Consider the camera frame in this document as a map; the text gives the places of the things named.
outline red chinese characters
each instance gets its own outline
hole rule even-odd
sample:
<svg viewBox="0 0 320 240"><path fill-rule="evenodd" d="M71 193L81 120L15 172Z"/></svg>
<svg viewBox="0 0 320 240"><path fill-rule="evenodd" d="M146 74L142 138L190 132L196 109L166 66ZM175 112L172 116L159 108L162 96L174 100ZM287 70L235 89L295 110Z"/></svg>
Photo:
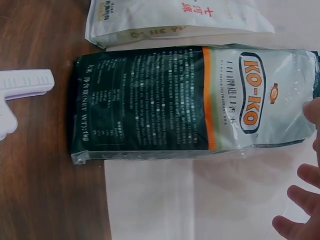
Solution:
<svg viewBox="0 0 320 240"><path fill-rule="evenodd" d="M191 12L192 13L192 7L190 4L185 4L184 2L182 3L182 10L186 12Z"/></svg>
<svg viewBox="0 0 320 240"><path fill-rule="evenodd" d="M193 5L193 11L195 12L195 13L197 13L197 14L203 14L202 13L202 9L201 9L201 7L200 6L195 6L195 5Z"/></svg>
<svg viewBox="0 0 320 240"><path fill-rule="evenodd" d="M197 13L197 14L205 14L205 15L208 15L210 16L211 18L213 17L213 13L214 11L211 10L209 7L206 8L205 11L202 10L201 6L198 6L198 5L191 5L191 4L186 4L186 3L182 3L182 10L185 12L185 13Z"/></svg>

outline hand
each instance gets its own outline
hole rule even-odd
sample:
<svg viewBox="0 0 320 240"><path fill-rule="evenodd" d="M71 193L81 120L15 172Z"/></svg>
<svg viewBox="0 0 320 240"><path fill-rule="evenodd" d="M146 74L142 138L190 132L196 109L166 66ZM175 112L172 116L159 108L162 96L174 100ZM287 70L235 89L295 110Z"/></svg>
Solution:
<svg viewBox="0 0 320 240"><path fill-rule="evenodd" d="M320 128L320 98L303 106L305 117ZM320 164L320 130L317 131L313 149L317 152ZM320 188L320 169L317 166L303 164L297 171L298 176L305 182ZM301 207L309 216L307 223L296 223L283 216L276 216L272 225L275 230L287 240L319 240L320 239L320 195L306 191L298 186L291 186L287 191L288 197Z"/></svg>

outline orange stripe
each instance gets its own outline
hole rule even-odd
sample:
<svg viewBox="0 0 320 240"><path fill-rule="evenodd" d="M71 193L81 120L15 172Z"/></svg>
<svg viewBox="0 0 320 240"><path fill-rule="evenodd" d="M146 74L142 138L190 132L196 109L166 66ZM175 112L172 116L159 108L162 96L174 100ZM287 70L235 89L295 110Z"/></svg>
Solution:
<svg viewBox="0 0 320 240"><path fill-rule="evenodd" d="M205 125L208 136L209 150L216 149L216 136L214 129L214 118L211 106L211 56L210 49L203 47L203 59L204 59L204 89L203 89L203 99L204 99L204 117Z"/></svg>

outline wooden table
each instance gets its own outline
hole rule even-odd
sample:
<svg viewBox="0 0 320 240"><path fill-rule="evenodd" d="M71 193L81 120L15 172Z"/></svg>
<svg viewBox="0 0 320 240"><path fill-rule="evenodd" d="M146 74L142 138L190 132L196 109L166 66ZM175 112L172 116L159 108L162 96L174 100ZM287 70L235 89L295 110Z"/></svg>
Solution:
<svg viewBox="0 0 320 240"><path fill-rule="evenodd" d="M69 76L90 0L1 0L0 70L51 69L55 87L8 105L18 129L0 142L1 240L110 240L104 163L74 166L67 151Z"/></svg>

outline ko-ko logo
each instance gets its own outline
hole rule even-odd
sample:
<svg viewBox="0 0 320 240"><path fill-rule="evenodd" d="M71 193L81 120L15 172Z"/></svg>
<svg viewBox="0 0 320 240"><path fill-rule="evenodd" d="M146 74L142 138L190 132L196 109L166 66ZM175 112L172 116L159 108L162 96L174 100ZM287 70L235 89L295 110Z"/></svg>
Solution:
<svg viewBox="0 0 320 240"><path fill-rule="evenodd" d="M254 134L259 129L265 102L266 73L261 58L250 52L240 55L239 68L243 88L239 122L245 134Z"/></svg>

